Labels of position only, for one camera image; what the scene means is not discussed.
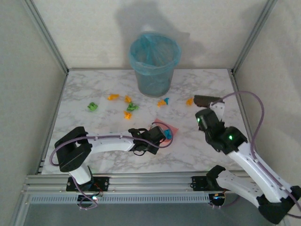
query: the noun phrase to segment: purple cable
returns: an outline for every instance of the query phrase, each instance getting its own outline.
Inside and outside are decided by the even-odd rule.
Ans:
[[[257,134],[258,134],[258,131],[262,125],[262,122],[263,122],[263,118],[264,118],[264,106],[263,106],[263,102],[262,100],[260,100],[260,98],[254,94],[253,92],[250,92],[250,91],[237,91],[237,92],[233,92],[233,93],[229,93],[228,95],[222,97],[221,99],[215,101],[212,105],[218,103],[218,102],[221,102],[223,101],[224,99],[232,96],[232,95],[237,95],[237,94],[250,94],[252,95],[253,97],[255,97],[259,104],[260,104],[260,107],[261,107],[261,118],[259,120],[259,123],[258,123],[258,126],[255,130],[255,132],[253,133],[253,136],[252,136],[252,140],[251,140],[251,155],[253,156],[254,160],[257,159],[256,155],[255,155],[255,149],[254,149],[254,146],[255,146],[255,139],[257,137]],[[260,163],[260,162],[257,162],[257,164],[259,165],[259,167],[266,173],[268,174],[272,180],[279,186],[279,187],[283,187],[283,185]],[[298,209],[300,210],[301,212],[301,206],[300,204],[298,203],[298,201],[295,199],[295,197],[287,190],[285,190],[285,192],[287,193],[288,196],[291,197],[291,199],[294,201],[294,203],[296,204],[296,206],[298,207]],[[298,219],[301,219],[301,216],[296,216],[296,215],[292,215],[292,214],[288,214],[289,216],[293,217],[293,218],[298,218]]]
[[[97,202],[95,200],[93,200],[91,197],[87,196],[79,187],[78,183],[76,182],[76,179],[74,177],[72,177],[72,180],[77,188],[77,190],[86,198],[86,199],[89,199],[91,202],[93,202],[95,205],[94,206],[89,206],[89,207],[86,207],[86,208],[83,208],[81,206],[82,202],[84,201],[85,198],[83,198],[80,202],[79,202],[79,208],[80,209],[84,209],[84,210],[90,210],[90,209],[94,209],[98,206]]]
[[[153,124],[162,124],[162,125],[164,125],[164,126],[166,126],[169,130],[170,130],[170,133],[171,133],[171,140],[170,140],[170,142],[167,144],[167,145],[165,145],[165,146],[157,146],[157,145],[154,145],[153,143],[151,143],[150,141],[148,141],[148,140],[145,140],[145,139],[141,139],[141,138],[136,138],[136,137],[130,137],[130,136],[120,136],[120,135],[106,135],[106,136],[87,136],[87,137],[78,137],[78,138],[74,138],[74,139],[71,139],[71,140],[68,140],[68,141],[66,141],[66,142],[64,142],[64,143],[62,143],[62,144],[60,144],[58,147],[56,147],[56,149],[51,153],[51,155],[50,155],[50,159],[49,159],[49,161],[50,161],[50,164],[52,165],[52,166],[59,166],[59,164],[55,164],[55,163],[53,163],[53,156],[55,155],[55,153],[59,150],[59,149],[61,149],[62,147],[64,147],[65,145],[68,145],[68,144],[70,144],[70,143],[74,143],[74,142],[76,142],[76,141],[79,141],[79,140],[85,140],[85,139],[104,139],[104,138],[120,138],[120,139],[122,139],[122,138],[126,138],[126,139],[132,139],[132,140],[141,140],[141,141],[144,141],[144,142],[146,142],[146,143],[148,143],[149,145],[151,145],[151,146],[154,146],[154,147],[156,147],[156,148],[167,148],[167,147],[169,147],[170,145],[171,145],[171,143],[173,142],[173,140],[174,140],[174,135],[173,135],[173,131],[171,130],[171,128],[167,125],[167,124],[165,124],[165,123],[163,123],[163,122],[158,122],[158,121],[155,121],[155,122],[153,122],[152,123],[152,125]]]

